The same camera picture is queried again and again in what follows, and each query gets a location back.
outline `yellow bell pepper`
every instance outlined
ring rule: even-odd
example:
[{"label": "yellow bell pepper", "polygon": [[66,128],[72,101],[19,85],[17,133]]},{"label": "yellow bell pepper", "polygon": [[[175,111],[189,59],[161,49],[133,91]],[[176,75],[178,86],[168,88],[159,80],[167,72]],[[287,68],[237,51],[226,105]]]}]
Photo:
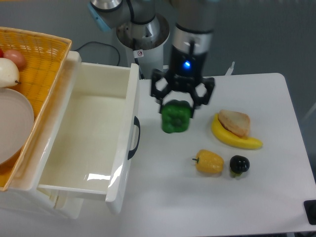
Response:
[{"label": "yellow bell pepper", "polygon": [[200,150],[193,160],[196,161],[198,171],[216,174],[223,170],[224,160],[208,150]]}]

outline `yellow basket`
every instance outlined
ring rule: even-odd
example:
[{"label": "yellow basket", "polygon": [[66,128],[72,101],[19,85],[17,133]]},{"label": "yellow basket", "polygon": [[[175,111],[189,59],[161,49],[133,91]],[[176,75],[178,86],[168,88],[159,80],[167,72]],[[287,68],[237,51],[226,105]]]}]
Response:
[{"label": "yellow basket", "polygon": [[51,96],[72,41],[43,33],[0,27],[0,48],[20,51],[27,65],[20,70],[20,82],[11,87],[30,101],[35,116],[25,145],[9,161],[0,165],[0,191],[7,190],[18,170]]}]

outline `gray floor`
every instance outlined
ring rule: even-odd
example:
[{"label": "gray floor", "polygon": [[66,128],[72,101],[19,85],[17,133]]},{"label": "gray floor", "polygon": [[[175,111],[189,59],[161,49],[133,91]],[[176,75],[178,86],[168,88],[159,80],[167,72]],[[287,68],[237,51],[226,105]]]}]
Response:
[{"label": "gray floor", "polygon": [[[157,12],[174,27],[176,11],[157,0]],[[102,33],[92,21],[87,0],[0,2],[0,25],[53,34],[73,41],[78,48],[88,41],[116,46],[121,66],[127,66],[124,50],[113,32]],[[169,61],[171,40],[165,45]],[[112,64],[115,52],[90,45],[80,52],[84,62]],[[278,72],[285,76],[294,109],[316,173],[316,123],[303,117],[316,102],[316,0],[223,0],[219,3],[215,34],[205,76],[225,74],[235,61],[235,74]]]}]

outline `white drawer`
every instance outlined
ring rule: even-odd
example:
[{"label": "white drawer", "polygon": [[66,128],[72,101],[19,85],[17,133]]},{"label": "white drawer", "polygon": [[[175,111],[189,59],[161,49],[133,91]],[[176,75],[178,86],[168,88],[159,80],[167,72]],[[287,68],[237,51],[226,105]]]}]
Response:
[{"label": "white drawer", "polygon": [[[23,185],[17,177],[11,189],[36,188],[72,198],[103,199],[112,213],[119,213],[128,158],[136,152],[140,136],[138,87],[136,64],[123,68],[81,63],[69,102],[67,97],[64,102],[68,102],[65,112],[57,106],[56,119],[50,118],[57,125],[47,124],[28,153],[26,161],[38,163],[24,164],[20,179],[24,173],[34,175],[24,179]],[[133,149],[134,137],[138,139]]]}]

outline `green bell pepper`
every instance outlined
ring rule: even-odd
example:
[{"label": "green bell pepper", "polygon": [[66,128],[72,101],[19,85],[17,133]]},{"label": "green bell pepper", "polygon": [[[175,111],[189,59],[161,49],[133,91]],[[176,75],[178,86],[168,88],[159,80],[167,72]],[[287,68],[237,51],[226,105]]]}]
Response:
[{"label": "green bell pepper", "polygon": [[184,132],[188,129],[191,107],[187,101],[171,100],[161,110],[161,128],[166,133]]}]

